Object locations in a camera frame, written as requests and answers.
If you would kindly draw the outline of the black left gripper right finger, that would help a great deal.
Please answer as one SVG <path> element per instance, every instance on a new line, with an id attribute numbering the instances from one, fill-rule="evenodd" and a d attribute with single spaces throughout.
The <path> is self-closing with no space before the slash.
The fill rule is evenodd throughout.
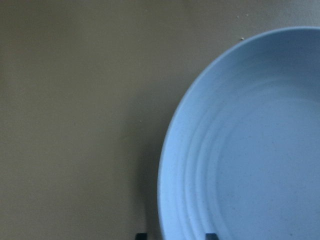
<path id="1" fill-rule="evenodd" d="M 216 233 L 206 233 L 205 240 L 217 240 L 217 234 Z"/>

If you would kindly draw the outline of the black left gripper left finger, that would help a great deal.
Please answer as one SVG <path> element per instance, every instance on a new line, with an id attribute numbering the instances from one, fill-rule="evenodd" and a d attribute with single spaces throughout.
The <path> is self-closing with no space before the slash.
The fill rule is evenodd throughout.
<path id="1" fill-rule="evenodd" d="M 147 240 L 146 232 L 139 232 L 135 235 L 135 240 Z"/>

